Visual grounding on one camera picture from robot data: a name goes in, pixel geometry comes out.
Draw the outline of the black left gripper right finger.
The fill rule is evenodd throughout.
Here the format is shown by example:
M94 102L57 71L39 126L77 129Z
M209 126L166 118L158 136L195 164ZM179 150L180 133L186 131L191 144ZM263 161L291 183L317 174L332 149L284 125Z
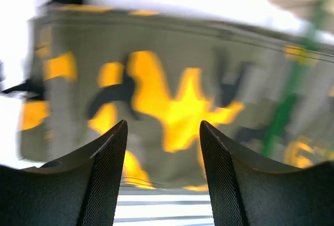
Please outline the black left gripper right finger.
M333 162L305 169L266 158L202 121L215 225L333 225Z

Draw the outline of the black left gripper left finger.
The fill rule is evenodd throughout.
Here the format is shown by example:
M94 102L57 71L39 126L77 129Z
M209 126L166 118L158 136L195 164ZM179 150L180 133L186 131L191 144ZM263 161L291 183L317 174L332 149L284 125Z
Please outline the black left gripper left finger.
M1 225L112 225L127 134L123 120L39 168L1 166Z

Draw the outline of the camouflage yellow green trousers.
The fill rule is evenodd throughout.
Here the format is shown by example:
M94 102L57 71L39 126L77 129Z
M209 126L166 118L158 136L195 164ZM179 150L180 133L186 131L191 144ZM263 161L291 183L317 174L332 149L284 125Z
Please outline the camouflage yellow green trousers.
M128 123L123 182L207 189L205 120L254 151L298 61L304 77L270 157L299 167L333 159L333 46L234 22L191 20L86 0L50 0L32 19L20 154L48 162Z

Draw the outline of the green clothes hanger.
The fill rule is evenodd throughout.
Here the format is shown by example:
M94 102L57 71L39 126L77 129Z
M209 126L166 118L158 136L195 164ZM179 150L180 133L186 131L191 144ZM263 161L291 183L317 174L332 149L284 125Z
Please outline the green clothes hanger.
M302 49L297 55L297 59L293 63L292 71L289 74L287 83L284 87L283 101L278 106L272 122L268 127L267 135L263 140L263 149L261 154L269 157L272 152L272 147L278 137L282 135L285 127L288 124L290 113L296 103L296 89L299 87L303 75L305 73L306 64L308 60L308 52L315 51L317 46L317 31L323 27L326 20L325 6L329 0L315 0L312 3L310 10L311 17L309 24L305 28L303 39L301 42Z

